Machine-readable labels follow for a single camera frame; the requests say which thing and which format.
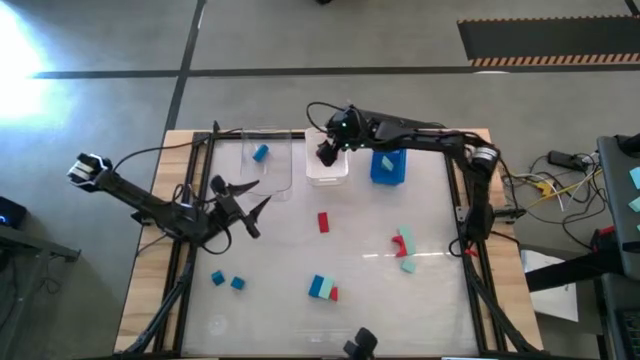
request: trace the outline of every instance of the clear plastic container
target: clear plastic container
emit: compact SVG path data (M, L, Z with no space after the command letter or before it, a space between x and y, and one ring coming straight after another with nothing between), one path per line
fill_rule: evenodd
M338 152L338 158L333 165L326 167L316 156L318 145L322 144L327 136L315 128L309 128L304 132L305 147L307 148L307 180L313 186L340 185L347 181L349 175L349 157L344 151Z
M253 155L261 145L269 147L261 162ZM291 130L275 130L262 127L242 131L242 159L240 177L243 182L260 180L249 191L260 197L271 196L275 201L286 201L291 197Z

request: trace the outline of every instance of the table frame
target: table frame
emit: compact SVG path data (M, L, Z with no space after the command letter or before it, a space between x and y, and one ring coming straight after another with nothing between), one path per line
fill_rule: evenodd
M489 140L488 132L486 132L486 130L484 130L484 132L486 134L485 137L487 138L487 140ZM206 184L208 183L208 178L210 175L209 172L211 168L211 162L213 160L213 151L215 148L215 142L218 140L239 140L241 138L241 134L237 132L226 132L226 133L220 132L220 128L217 125L217 123L214 124L213 132L194 131L192 134L193 134L192 141L200 139L203 136L208 137L209 140L204 143L198 142L198 144L191 146L191 149L189 152L189 162L187 164L185 177L184 177L184 184L185 186L191 185L194 189L198 189L197 190L198 196L200 198L204 198L207 192ZM304 131L301 131L301 130L292 131L292 138L304 139ZM456 216L456 207L464 206L468 203L468 198L467 198L467 194L469 193L468 186L467 186L468 182L466 181L464 176L461 176L461 177L456 176L456 173L460 173L460 172L456 170L453 161L448 157L445 157L445 159L446 159L445 163L447 167L448 181L450 185L449 188L451 191L451 198L453 203L452 212L454 216ZM198 170L199 165L201 165L200 178L197 179L196 174L199 171ZM492 193L495 193L495 194L492 194L491 200L492 200L492 203L494 203L495 195L499 193L501 197L501 199L498 199L499 204L494 204L494 205L503 205L504 196L502 192L502 184L501 183L499 184L499 189L493 188L493 184L496 183L496 180L498 182L500 181L499 174L497 172L496 174L494 174L494 179L492 181L492 189L493 189ZM189 192L185 191L183 194L183 198L181 200L187 203L190 202L191 198L190 198ZM460 234L461 233L460 223L456 223L456 224L457 224L458 233ZM512 229L510 228L506 229L506 232L510 234L513 233ZM502 246L506 245L504 239L499 239L499 238L497 239L495 236L490 237L490 239L494 242L501 243ZM515 254L517 256L516 244L515 243L508 243L508 244L510 244L511 247L515 248L515 251L516 251ZM490 251L487 248L487 245L485 242L479 243L475 250L478 253L478 257L476 259L473 259L473 261L471 259L463 257L463 266L465 267L465 269L468 269L470 266L475 267L476 271L482 276L482 280L486 285L487 289L489 290L491 297L496 303L498 303L498 296L496 293L496 288L494 285L494 279L492 275L492 267L489 261ZM197 254L197 248L193 245L183 244L179 242L172 243L171 254L169 257L169 262L167 264L168 271L167 271L165 286L163 290L163 297L162 297L163 299L166 297L168 292L171 290L171 288L175 284L179 265L181 263L186 263L186 262L191 262L191 263L195 262L196 254ZM488 309L485 306L485 304L483 304L480 301L480 299L478 299L478 294L476 293L475 289L473 289L473 287L471 286L470 279L467 277L466 272L465 272L465 277L466 277L465 280L467 283L467 289L469 293L469 304L471 308L474 332L476 334L476 342L477 342L478 352L480 356L482 357L490 356L493 358L512 358L514 355L516 355L516 353L508 352L510 349L513 349L512 345L508 342L508 340L505 339L504 332L502 331L502 329L500 329L500 327L497 326L497 324L493 321L493 316L488 312ZM123 355L125 355L126 358L148 358L150 356L153 356L154 358L180 358L181 357L182 342L184 339L184 328L186 323L186 314L188 311L189 295L191 290L190 288L191 278L188 280L188 282L189 282L189 285L187 285L187 289L185 290L183 296L180 299L178 308L172 309L172 312L173 312L172 315L177 315L177 316L170 317L168 321L165 321L161 325L160 330L158 331L154 339L152 352L147 352L143 354L130 354L130 355L118 354L118 356L120 356L121 358L123 357ZM537 332L537 325L535 330L536 330L535 333L530 334L530 336L528 337L529 338L528 340L532 342L534 346L541 349L542 344L541 344L539 333ZM172 345L171 347L168 347L166 343L170 340L172 340ZM518 354L517 356L518 358L528 357L526 354ZM533 355L530 358L535 359L540 357L539 355Z

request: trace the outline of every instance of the green block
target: green block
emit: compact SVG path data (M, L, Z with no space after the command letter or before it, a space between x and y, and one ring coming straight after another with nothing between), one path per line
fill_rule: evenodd
M385 170L387 170L389 172L393 171L393 163L386 156L382 157L382 162L380 163L380 165L382 165L383 169L385 169Z
M404 239L404 245L407 248L407 255L413 255L416 253L416 243L413 241L413 235L408 226L400 226L398 228L398 235L402 235Z
M629 206L633 209L633 211L640 212L640 197L630 202Z
M333 287L333 279L325 276L324 281L322 282L322 286L320 287L320 292L318 293L318 297L323 299L329 299L329 295L331 294L331 288Z
M402 270L410 274L413 274L416 271L416 263L414 263L411 259L405 259L400 267L402 268Z

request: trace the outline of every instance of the red block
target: red block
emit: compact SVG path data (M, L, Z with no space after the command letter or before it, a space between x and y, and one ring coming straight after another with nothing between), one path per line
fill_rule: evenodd
M392 237L391 241L400 245L400 251L396 253L396 257L407 256L407 246L404 244L404 238L401 235Z
M338 288L337 287L332 287L331 288L331 293L329 294L329 299L333 300L333 301L338 301Z
M321 233L329 232L329 219L327 213L318 213L318 226Z

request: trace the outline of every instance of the transparent box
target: transparent box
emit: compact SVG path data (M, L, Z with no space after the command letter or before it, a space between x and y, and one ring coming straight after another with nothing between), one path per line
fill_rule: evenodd
M269 151L261 162L257 162L253 155L261 145L268 146ZM291 198L291 151L291 130L276 130L272 127L243 129L240 177L243 182L260 180L249 194L271 196L275 201Z

